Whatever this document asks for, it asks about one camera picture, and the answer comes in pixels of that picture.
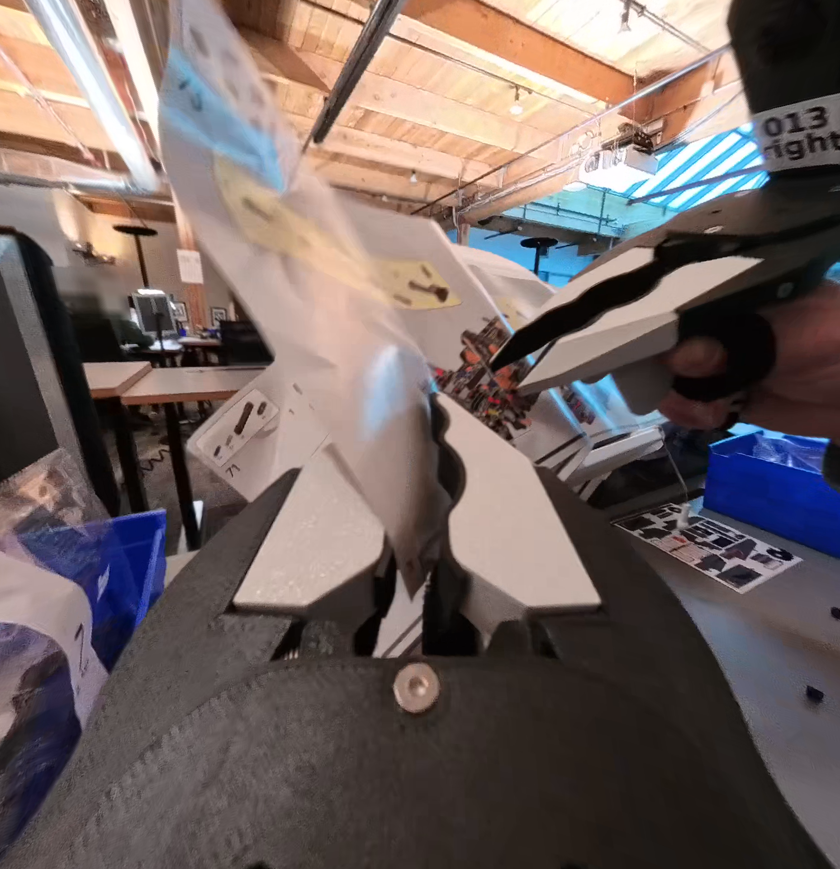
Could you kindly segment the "lego sticker sheet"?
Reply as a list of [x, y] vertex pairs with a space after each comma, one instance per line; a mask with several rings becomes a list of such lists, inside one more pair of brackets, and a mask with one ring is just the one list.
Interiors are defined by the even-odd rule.
[[690, 503], [663, 504], [613, 525], [740, 594], [802, 563], [787, 549], [694, 512]]

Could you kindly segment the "black slanted rod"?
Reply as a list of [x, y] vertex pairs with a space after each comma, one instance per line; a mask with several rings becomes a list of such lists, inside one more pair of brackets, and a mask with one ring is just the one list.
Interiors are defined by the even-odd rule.
[[302, 146], [303, 154], [311, 145], [320, 145], [325, 141], [405, 4], [406, 1], [375, 3], [369, 17], [362, 25], [335, 85], [324, 101], [322, 111], [305, 138]]

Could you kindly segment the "lego instruction booklet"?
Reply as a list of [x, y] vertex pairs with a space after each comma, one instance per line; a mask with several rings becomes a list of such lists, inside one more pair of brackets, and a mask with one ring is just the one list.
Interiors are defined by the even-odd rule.
[[453, 244], [437, 223], [333, 190], [300, 155], [250, 50], [217, 2], [171, 2], [159, 94], [171, 187], [197, 243], [300, 389], [353, 484], [382, 522], [408, 588], [432, 559], [443, 493], [434, 482], [433, 383], [520, 450], [577, 484], [589, 449], [612, 468], [660, 448], [662, 418], [637, 416], [612, 379], [519, 396], [520, 363], [489, 358], [519, 315], [557, 295], [526, 268]]

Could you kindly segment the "dark grey cabinet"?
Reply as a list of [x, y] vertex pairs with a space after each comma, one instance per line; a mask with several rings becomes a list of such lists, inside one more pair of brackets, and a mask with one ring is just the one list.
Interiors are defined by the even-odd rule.
[[119, 487], [52, 259], [0, 226], [0, 483], [57, 449], [118, 516]]

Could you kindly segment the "black floor lamp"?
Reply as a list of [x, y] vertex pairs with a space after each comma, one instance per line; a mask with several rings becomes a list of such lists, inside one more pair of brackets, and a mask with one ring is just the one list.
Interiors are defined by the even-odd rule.
[[113, 224], [112, 228], [115, 232], [126, 235], [133, 240], [140, 277], [142, 280], [142, 288], [138, 292], [140, 294], [142, 294], [143, 290], [149, 293], [154, 292], [155, 289], [152, 287], [149, 271], [144, 258], [143, 239], [157, 237], [157, 230], [147, 225], [136, 225], [130, 223], [116, 223]]

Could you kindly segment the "computer monitor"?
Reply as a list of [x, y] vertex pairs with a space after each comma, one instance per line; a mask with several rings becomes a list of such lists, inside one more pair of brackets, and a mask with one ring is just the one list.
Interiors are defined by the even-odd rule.
[[141, 288], [132, 294], [132, 304], [145, 334], [157, 340], [177, 338], [174, 305], [165, 292]]

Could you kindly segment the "white ceiling projector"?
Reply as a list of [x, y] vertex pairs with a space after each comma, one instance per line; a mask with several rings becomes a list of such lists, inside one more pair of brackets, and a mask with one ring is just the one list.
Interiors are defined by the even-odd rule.
[[589, 187], [624, 194], [634, 185], [652, 180], [659, 165], [659, 158], [633, 145], [602, 148], [595, 150], [582, 162], [578, 181]]

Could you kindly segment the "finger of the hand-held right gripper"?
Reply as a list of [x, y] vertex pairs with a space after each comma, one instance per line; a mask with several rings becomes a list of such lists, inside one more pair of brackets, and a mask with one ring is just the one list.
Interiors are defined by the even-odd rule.
[[649, 251], [643, 265], [592, 283], [580, 295], [540, 314], [502, 345], [490, 361], [492, 370], [517, 363], [562, 337], [579, 332], [612, 310], [646, 296], [664, 277], [664, 257]]
[[[545, 302], [522, 327], [540, 314], [576, 298], [592, 283], [639, 267], [649, 258], [615, 256], [609, 263], [580, 275]], [[707, 303], [723, 284], [760, 263], [761, 259], [756, 256], [722, 256], [691, 263], [664, 260], [664, 277], [646, 296], [530, 354], [534, 367], [522, 381], [521, 391], [531, 393], [588, 376], [605, 376], [623, 366], [664, 353], [674, 346], [678, 337], [682, 310]]]

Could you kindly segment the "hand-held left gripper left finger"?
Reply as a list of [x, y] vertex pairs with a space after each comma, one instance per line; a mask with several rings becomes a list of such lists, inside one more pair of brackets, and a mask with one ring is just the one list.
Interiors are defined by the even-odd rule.
[[301, 469], [233, 597], [240, 612], [371, 616], [384, 528], [333, 449]]

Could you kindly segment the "person's right hand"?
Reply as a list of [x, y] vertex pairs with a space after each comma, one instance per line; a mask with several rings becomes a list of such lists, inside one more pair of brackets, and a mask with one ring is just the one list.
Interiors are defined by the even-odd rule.
[[660, 412], [679, 426], [704, 430], [724, 428], [736, 413], [747, 424], [840, 447], [840, 283], [825, 280], [762, 317], [775, 335], [776, 361], [738, 410], [734, 398], [699, 402], [670, 392]]

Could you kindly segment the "wooden desk with black legs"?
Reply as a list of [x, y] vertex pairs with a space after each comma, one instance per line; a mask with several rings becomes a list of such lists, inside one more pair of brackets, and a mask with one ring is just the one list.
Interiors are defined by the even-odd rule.
[[124, 489], [132, 513], [149, 510], [128, 407], [164, 408], [176, 498], [188, 550], [201, 546], [200, 523], [187, 467], [178, 407], [186, 402], [225, 401], [246, 387], [262, 367], [153, 368], [149, 363], [85, 363], [90, 396], [105, 403], [114, 434]]

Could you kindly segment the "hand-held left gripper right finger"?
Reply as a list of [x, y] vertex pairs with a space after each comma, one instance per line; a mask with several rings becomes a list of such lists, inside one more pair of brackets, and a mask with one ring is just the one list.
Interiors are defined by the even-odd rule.
[[453, 398], [436, 393], [431, 409], [447, 494], [434, 574], [444, 612], [488, 646], [505, 624], [599, 611], [539, 469]]

